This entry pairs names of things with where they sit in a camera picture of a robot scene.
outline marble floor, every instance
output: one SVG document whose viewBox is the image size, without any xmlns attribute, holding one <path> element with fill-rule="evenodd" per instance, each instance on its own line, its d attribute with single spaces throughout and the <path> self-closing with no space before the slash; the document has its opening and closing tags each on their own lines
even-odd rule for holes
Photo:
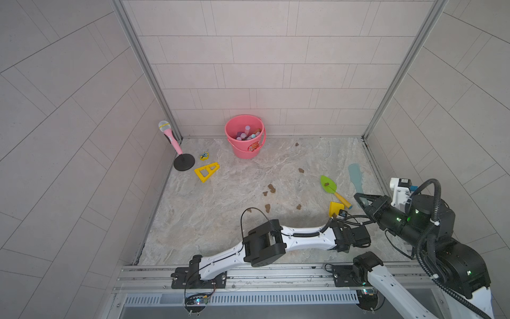
<svg viewBox="0 0 510 319">
<path fill-rule="evenodd" d="M 260 153 L 250 160 L 235 157 L 226 139 L 185 139 L 182 149 L 195 157 L 194 168 L 218 162 L 220 169 L 205 183 L 193 169 L 171 171 L 139 265 L 188 264 L 193 255 L 210 256 L 233 247 L 241 240 L 241 213 L 252 206 L 265 212 L 270 204 L 268 217 L 278 218 L 281 225 L 323 225 L 329 202 L 338 200 L 322 189 L 321 175 L 333 179 L 337 192 L 352 202 L 351 214 L 364 214 L 352 197 L 356 190 L 348 166 L 353 163 L 359 164 L 363 174 L 363 192 L 382 193 L 357 138 L 268 138 Z M 210 154 L 205 162 L 198 159 L 204 151 Z M 268 184 L 274 186 L 275 193 L 269 191 Z M 265 191 L 269 191 L 267 196 L 263 195 Z M 245 234 L 265 221 L 257 211 L 247 212 L 243 217 Z M 390 246 L 376 224 L 367 228 L 372 238 L 370 248 L 351 248 L 349 253 L 293 251 L 277 262 L 348 262 L 368 250 L 383 261 L 406 260 Z M 390 238 L 404 249 L 402 240 Z"/>
</svg>

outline yellow shovel handle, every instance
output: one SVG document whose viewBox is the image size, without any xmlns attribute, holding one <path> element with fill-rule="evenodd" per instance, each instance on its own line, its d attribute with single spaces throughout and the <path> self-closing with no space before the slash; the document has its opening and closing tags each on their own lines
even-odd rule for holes
<svg viewBox="0 0 510 319">
<path fill-rule="evenodd" d="M 342 204 L 344 204 L 344 206 L 347 208 L 347 209 L 351 209 L 352 208 L 352 205 L 351 203 L 349 203 L 345 198 L 343 198 L 340 194 L 338 194 L 337 192 L 335 192 L 335 196 L 338 198 L 338 200 L 340 202 L 342 202 Z"/>
</svg>

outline yellow triangle frame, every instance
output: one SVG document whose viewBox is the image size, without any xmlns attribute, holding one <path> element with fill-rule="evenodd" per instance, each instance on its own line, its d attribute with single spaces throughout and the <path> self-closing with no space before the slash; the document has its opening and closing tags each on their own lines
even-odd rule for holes
<svg viewBox="0 0 510 319">
<path fill-rule="evenodd" d="M 202 175 L 201 170 L 203 170 L 203 169 L 205 169 L 209 173 L 207 176 Z M 218 164 L 218 162 L 216 162 L 216 163 L 207 164 L 205 166 L 196 168 L 195 169 L 195 174 L 197 174 L 198 178 L 200 178 L 202 183 L 205 183 L 206 180 L 208 180 L 209 177 L 211 177 L 211 175 L 214 174 L 214 172 L 219 170 L 219 169 L 220 169 L 220 164 Z"/>
</svg>

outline black round base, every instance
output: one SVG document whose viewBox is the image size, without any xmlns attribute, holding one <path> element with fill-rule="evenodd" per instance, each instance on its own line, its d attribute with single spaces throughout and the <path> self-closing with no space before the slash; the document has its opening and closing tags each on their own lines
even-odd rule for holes
<svg viewBox="0 0 510 319">
<path fill-rule="evenodd" d="M 180 171 L 189 170 L 195 165 L 195 158 L 191 154 L 180 154 L 173 161 L 173 167 Z"/>
</svg>

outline yellow plastic toy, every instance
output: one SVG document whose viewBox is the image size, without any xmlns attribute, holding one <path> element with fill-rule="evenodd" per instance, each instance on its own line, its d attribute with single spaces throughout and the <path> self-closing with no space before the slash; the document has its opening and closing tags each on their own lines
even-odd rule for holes
<svg viewBox="0 0 510 319">
<path fill-rule="evenodd" d="M 202 154 L 200 154 L 200 160 L 201 161 L 205 161 L 209 158 L 209 153 L 208 152 L 203 152 Z"/>
<path fill-rule="evenodd" d="M 204 169 L 208 172 L 207 176 L 202 175 L 201 170 L 204 170 Z M 200 178 L 202 183 L 205 183 L 206 180 L 208 180 L 209 177 L 211 177 L 211 175 L 214 174 L 214 172 L 219 170 L 219 169 L 220 169 L 220 164 L 218 164 L 216 162 L 216 163 L 207 164 L 206 166 L 202 166 L 202 167 L 196 168 L 195 169 L 195 174 L 197 174 L 198 178 Z"/>
<path fill-rule="evenodd" d="M 341 209 L 345 209 L 345 205 L 337 202 L 329 203 L 329 216 L 333 217 L 333 214 L 338 215 Z"/>
</svg>

